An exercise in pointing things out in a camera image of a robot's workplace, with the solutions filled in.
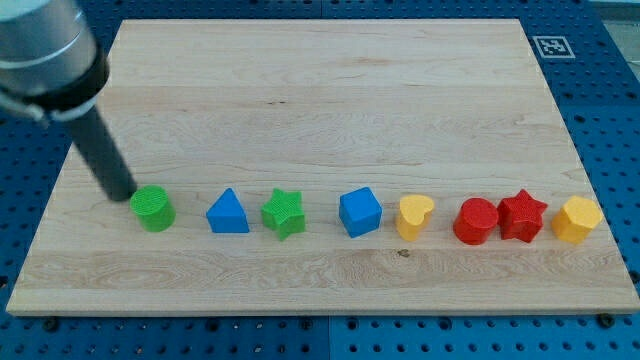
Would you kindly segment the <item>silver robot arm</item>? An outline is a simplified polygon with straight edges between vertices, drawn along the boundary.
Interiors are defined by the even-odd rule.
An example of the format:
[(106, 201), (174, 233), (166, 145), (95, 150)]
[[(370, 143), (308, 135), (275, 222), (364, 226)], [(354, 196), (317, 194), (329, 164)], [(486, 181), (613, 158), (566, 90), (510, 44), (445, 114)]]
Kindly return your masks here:
[(1, 109), (71, 121), (96, 105), (109, 65), (75, 0), (1, 0)]

